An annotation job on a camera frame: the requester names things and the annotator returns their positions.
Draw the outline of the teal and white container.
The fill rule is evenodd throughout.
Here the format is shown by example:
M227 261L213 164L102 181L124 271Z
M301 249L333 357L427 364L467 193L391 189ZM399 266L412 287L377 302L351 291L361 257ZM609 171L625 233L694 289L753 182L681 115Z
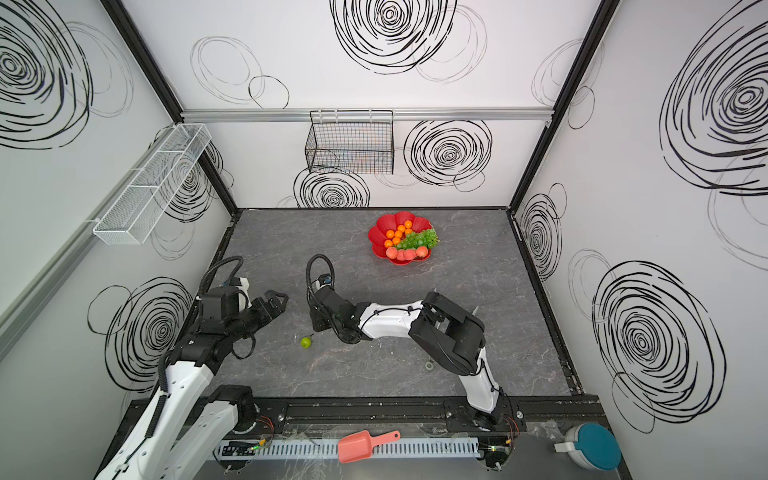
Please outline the teal and white container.
M574 463L587 470L615 470L622 460L622 452L614 435L596 423L583 423L570 428L565 439L554 445L554 450L567 454Z

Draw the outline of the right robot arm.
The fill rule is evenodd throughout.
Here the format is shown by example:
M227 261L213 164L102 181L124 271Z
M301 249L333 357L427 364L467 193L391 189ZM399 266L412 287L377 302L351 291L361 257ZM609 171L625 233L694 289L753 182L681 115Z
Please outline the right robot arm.
M446 296L430 292L409 304L353 304L335 291L332 281L313 280L307 301L315 331L331 329L346 344L381 338L414 341L432 361L458 376L479 428L518 425L516 407L491 371L484 323Z

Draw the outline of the pink plastic scoop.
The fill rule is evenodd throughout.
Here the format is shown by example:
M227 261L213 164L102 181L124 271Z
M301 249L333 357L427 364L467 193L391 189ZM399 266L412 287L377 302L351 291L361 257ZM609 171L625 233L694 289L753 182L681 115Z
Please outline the pink plastic scoop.
M372 436L369 431L363 430L348 435L338 442L338 460L342 464L347 464L369 459L373 455L375 447L390 444L400 439L401 433L399 431Z

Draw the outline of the red flower-shaped fruit bowl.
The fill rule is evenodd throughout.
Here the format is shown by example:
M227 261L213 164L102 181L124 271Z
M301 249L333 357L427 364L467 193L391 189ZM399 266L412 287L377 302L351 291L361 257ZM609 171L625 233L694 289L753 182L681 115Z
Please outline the red flower-shaped fruit bowl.
M388 248L385 248L384 243L386 240L392 241L392 239L396 238L396 236L394 236L392 239L388 239L386 237L386 232L388 230L393 230L394 232L397 232L396 231L397 226L404 225L404 222L406 220L410 220L413 222L413 226L410 228L413 230L413 232L420 232L423 230L433 228L432 224L426 218L417 216L407 211L401 211L396 214L386 214L379 217L376 220L375 225L368 232L368 239L371 242L371 250L376 257L380 259L388 260L390 263L398 266L405 266L413 262L421 262L430 258L430 256L432 255L433 249L429 249L429 255L427 257L425 258L417 257L415 260L410 262L399 261L397 258L392 260L387 257L386 250Z

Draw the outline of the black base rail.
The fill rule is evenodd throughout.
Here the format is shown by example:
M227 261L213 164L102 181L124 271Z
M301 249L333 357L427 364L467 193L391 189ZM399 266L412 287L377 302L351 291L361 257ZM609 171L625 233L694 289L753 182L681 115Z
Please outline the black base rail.
M492 414L481 413L459 396L436 397L251 397L246 412L257 420L255 431L282 434L300 425L372 427L421 424L451 433L507 432L509 420L520 430L526 423L597 419L605 415L600 400L580 396L502 395Z

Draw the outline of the metal kitchen tongs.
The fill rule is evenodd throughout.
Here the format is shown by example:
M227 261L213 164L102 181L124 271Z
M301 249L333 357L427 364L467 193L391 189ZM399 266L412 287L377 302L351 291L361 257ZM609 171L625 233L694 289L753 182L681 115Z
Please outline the metal kitchen tongs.
M442 367L458 376L473 376L482 365L484 325L457 305L426 304L411 337L428 354L428 371Z

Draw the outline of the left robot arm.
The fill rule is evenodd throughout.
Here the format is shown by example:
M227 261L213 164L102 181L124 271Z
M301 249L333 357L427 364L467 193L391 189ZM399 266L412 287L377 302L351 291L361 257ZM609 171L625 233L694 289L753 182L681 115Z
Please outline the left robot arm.
M264 424L248 386L222 385L206 400L192 427L185 422L234 344L251 338L285 312L286 294L268 290L254 300L240 286L215 288L200 298L195 327L158 364L158 387L100 479L192 479L233 432Z

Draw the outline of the green fake grape bunch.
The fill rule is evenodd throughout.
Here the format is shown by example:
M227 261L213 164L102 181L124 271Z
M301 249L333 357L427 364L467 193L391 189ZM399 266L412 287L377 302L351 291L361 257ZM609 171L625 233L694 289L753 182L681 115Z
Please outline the green fake grape bunch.
M396 245L398 250L418 249L425 247L427 249L434 249L439 243L438 235L434 228L423 230L420 232L412 232L407 236L404 236Z

